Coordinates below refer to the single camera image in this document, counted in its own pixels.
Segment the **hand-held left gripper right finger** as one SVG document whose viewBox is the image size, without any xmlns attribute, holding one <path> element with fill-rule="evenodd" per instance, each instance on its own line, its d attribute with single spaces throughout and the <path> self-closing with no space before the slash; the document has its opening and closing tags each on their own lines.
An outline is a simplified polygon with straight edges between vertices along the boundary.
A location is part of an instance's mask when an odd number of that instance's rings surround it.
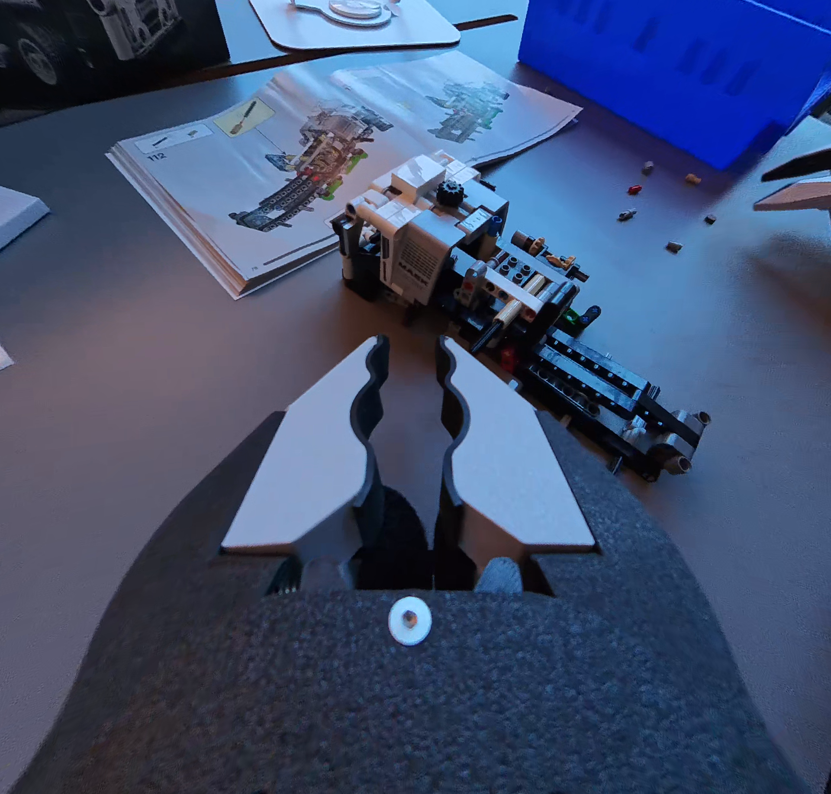
<svg viewBox="0 0 831 794">
<path fill-rule="evenodd" d="M 592 560 L 597 540 L 538 411 L 514 387 L 442 335 L 435 346 L 451 435 L 435 523 L 436 588 L 474 588 L 506 559 L 519 588 L 548 588 L 538 560 Z"/>
</svg>

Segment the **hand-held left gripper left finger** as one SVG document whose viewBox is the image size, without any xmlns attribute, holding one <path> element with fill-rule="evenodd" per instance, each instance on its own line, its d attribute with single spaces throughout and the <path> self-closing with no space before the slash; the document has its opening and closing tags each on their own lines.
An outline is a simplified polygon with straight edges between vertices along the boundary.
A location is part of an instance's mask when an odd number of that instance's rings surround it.
<svg viewBox="0 0 831 794">
<path fill-rule="evenodd" d="M 304 590 L 353 590 L 362 548 L 377 542 L 384 487 L 370 436 L 390 342 L 371 336 L 289 405 L 221 551 L 293 557 Z"/>
</svg>

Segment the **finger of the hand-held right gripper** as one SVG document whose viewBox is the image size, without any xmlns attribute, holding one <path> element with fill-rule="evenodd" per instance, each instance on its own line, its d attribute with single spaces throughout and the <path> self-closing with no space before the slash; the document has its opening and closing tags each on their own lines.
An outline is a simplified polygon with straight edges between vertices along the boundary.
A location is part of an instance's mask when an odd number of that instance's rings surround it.
<svg viewBox="0 0 831 794">
<path fill-rule="evenodd" d="M 820 210 L 830 212 L 830 178 L 798 180 L 754 203 L 756 212 Z"/>
<path fill-rule="evenodd" d="M 831 168 L 831 152 L 813 152 L 790 159 L 764 172 L 761 182 L 775 182 L 794 177 L 806 177 L 811 174 L 829 171 Z"/>
</svg>

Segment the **lego truck model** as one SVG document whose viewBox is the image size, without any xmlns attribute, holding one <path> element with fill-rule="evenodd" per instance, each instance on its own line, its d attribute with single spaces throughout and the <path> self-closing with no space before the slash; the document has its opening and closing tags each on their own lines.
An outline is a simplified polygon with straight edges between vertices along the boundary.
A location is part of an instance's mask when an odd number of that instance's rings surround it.
<svg viewBox="0 0 831 794">
<path fill-rule="evenodd" d="M 542 237 L 504 237 L 509 201 L 478 170 L 442 151 L 418 155 L 374 180 L 332 219 L 345 285 L 368 301 L 441 312 L 469 352 L 533 276 L 547 284 L 482 356 L 531 399 L 599 446 L 615 473 L 647 482 L 691 470 L 706 412 L 671 412 L 660 388 L 581 336 L 598 305 L 575 309 L 588 275 L 574 257 L 553 254 Z"/>
</svg>

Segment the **scattered small lego pieces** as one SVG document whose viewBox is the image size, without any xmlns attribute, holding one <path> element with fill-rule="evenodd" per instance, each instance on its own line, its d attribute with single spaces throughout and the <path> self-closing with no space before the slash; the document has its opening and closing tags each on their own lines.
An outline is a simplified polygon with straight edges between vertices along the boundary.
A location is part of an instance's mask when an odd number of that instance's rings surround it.
<svg viewBox="0 0 831 794">
<path fill-rule="evenodd" d="M 633 224 L 660 248 L 677 255 L 701 230 L 714 227 L 719 193 L 708 186 L 714 181 L 698 167 L 645 160 L 626 188 L 616 222 Z"/>
</svg>

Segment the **lego set box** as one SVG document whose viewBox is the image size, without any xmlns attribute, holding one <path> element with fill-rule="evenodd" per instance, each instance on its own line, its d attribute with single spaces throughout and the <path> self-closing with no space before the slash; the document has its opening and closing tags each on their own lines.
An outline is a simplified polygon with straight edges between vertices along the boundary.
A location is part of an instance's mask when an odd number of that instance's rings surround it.
<svg viewBox="0 0 831 794">
<path fill-rule="evenodd" d="M 229 58 L 215 0 L 1 0 L 2 125 Z"/>
</svg>

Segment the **blue plastic bin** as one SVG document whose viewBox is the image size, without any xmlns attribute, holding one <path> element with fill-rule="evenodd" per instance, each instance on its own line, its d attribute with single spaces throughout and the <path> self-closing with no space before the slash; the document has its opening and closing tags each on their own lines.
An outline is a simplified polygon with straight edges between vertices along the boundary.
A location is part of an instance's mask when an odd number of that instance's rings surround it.
<svg viewBox="0 0 831 794">
<path fill-rule="evenodd" d="M 723 170 L 828 95 L 829 30 L 829 0 L 528 0 L 519 61 Z"/>
</svg>

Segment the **open instruction booklet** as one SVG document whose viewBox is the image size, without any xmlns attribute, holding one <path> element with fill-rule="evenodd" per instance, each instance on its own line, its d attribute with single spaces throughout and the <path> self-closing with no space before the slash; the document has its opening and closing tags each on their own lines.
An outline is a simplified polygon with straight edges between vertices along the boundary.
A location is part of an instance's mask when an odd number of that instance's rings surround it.
<svg viewBox="0 0 831 794">
<path fill-rule="evenodd" d="M 335 249 L 331 219 L 382 173 L 434 152 L 479 169 L 583 111 L 457 50 L 325 68 L 282 68 L 220 114 L 107 155 L 234 300 Z"/>
</svg>

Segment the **small white pad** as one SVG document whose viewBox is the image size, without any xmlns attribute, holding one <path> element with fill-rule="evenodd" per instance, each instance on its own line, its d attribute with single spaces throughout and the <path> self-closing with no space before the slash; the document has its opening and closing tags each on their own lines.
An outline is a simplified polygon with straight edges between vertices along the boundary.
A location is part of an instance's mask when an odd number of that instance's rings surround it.
<svg viewBox="0 0 831 794">
<path fill-rule="evenodd" d="M 1 249 L 49 213 L 40 198 L 1 186 Z"/>
</svg>

